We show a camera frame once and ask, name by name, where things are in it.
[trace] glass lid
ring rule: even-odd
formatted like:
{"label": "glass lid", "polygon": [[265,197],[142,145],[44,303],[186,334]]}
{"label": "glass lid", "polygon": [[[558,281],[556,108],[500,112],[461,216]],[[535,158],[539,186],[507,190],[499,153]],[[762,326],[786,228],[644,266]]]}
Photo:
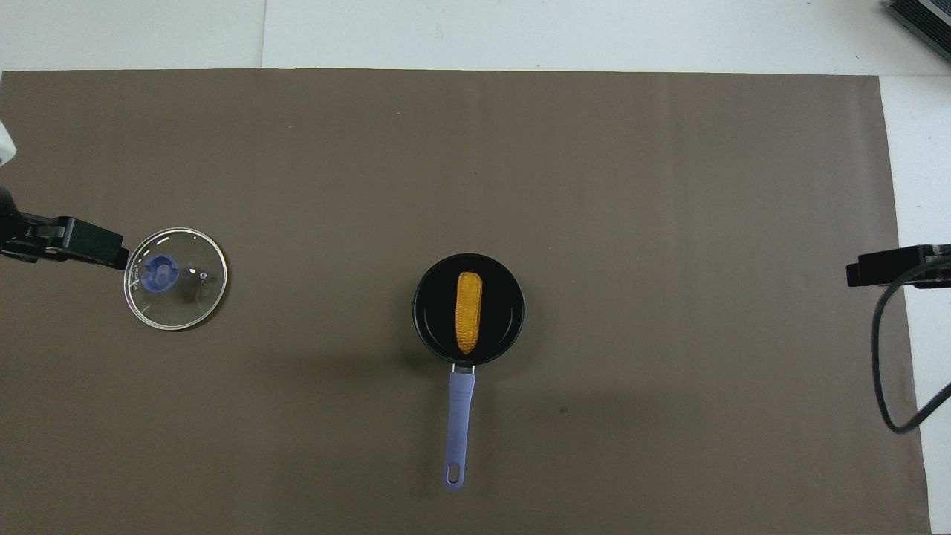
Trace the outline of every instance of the glass lid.
{"label": "glass lid", "polygon": [[192,228],[149,236],[129,256],[126,301],[147,325],[181,330],[207,318],[224,296],[228,267],[211,238]]}

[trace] handle hole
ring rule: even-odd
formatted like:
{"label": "handle hole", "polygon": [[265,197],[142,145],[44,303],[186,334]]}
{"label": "handle hole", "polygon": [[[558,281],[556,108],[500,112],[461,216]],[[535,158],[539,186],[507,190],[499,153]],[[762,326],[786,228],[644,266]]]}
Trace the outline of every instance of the handle hole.
{"label": "handle hole", "polygon": [[446,470],[446,479],[453,485],[459,483],[459,463],[449,465],[449,469]]}

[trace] blue lid knob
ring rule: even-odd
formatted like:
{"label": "blue lid knob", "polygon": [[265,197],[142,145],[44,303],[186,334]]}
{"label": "blue lid knob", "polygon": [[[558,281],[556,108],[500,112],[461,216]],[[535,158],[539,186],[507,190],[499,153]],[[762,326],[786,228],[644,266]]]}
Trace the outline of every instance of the blue lid knob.
{"label": "blue lid knob", "polygon": [[162,293],[178,281],[178,265],[170,256],[155,255],[146,260],[146,274],[140,279],[142,287],[152,293]]}

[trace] black cable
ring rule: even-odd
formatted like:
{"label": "black cable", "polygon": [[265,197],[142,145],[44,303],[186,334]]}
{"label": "black cable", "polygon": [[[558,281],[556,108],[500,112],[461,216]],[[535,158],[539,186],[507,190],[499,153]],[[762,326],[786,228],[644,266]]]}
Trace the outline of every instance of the black cable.
{"label": "black cable", "polygon": [[925,418],[930,416],[936,408],[951,397],[951,383],[948,383],[940,392],[935,394],[935,397],[931,398],[931,401],[926,403],[922,409],[916,412],[915,415],[911,417],[911,420],[908,420],[904,425],[896,426],[895,423],[892,422],[891,416],[888,415],[888,407],[885,405],[884,395],[882,394],[882,374],[879,370],[879,326],[882,322],[882,312],[885,310],[885,304],[888,303],[888,298],[898,291],[898,288],[902,287],[902,285],[911,282],[927,271],[944,267],[951,267],[951,257],[941,257],[938,260],[932,260],[931,262],[926,262],[920,266],[909,269],[903,273],[902,276],[895,279],[892,284],[888,285],[888,288],[885,289],[885,293],[879,298],[879,303],[875,306],[875,313],[872,314],[872,381],[875,384],[875,400],[879,402],[879,411],[882,414],[882,419],[885,420],[885,425],[900,435],[917,427]]}

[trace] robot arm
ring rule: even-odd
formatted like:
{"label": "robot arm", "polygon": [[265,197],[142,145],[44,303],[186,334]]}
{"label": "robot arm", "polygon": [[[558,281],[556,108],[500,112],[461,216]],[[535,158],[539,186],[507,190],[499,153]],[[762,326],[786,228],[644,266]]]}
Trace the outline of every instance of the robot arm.
{"label": "robot arm", "polygon": [[[13,140],[0,122],[0,166],[16,154]],[[79,260],[125,269],[128,249],[122,236],[74,217],[52,219],[20,212],[0,186],[0,255],[35,263],[40,258]]]}
{"label": "robot arm", "polygon": [[[943,246],[912,246],[870,252],[859,256],[859,262],[845,267],[851,287],[888,286],[910,269],[938,263],[951,258],[951,244]],[[951,287],[951,267],[939,264],[935,269],[912,277],[905,284],[917,288]]]}

